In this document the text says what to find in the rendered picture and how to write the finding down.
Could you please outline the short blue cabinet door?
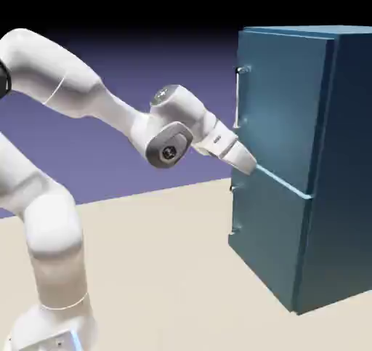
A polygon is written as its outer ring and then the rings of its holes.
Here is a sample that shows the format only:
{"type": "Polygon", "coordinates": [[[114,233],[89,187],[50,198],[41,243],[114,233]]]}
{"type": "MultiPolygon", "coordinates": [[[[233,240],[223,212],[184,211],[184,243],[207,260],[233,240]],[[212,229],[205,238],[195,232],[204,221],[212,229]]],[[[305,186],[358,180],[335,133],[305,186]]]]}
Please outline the short blue cabinet door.
{"type": "Polygon", "coordinates": [[[292,190],[256,170],[234,169],[241,231],[228,243],[261,282],[290,312],[295,310],[302,239],[313,197],[292,190]]]}

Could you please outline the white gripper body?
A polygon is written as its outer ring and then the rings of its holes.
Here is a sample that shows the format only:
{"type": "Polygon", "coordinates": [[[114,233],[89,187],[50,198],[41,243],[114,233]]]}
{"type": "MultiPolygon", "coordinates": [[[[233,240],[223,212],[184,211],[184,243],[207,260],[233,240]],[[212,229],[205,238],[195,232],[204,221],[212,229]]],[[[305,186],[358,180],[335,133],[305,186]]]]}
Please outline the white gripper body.
{"type": "Polygon", "coordinates": [[[234,141],[220,159],[245,175],[250,175],[257,166],[255,157],[239,140],[234,141]]]}

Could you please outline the tall blue cabinet door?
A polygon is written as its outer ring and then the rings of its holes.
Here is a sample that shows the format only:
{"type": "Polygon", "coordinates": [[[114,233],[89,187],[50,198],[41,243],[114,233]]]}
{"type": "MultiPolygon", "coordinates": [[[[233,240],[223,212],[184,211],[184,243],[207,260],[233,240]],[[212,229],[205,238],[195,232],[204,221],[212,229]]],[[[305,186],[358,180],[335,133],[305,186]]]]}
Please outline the tall blue cabinet door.
{"type": "Polygon", "coordinates": [[[313,188],[334,39],[245,29],[238,39],[238,135],[257,163],[304,194],[313,188]]]}

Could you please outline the blue cabinet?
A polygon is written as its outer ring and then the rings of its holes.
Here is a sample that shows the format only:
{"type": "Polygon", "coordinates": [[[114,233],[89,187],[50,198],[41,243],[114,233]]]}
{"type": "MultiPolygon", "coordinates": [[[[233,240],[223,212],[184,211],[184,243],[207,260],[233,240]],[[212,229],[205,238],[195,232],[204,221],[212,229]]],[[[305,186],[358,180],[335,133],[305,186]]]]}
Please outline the blue cabinet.
{"type": "Polygon", "coordinates": [[[293,312],[372,291],[372,26],[245,29],[334,39],[293,312]]]}

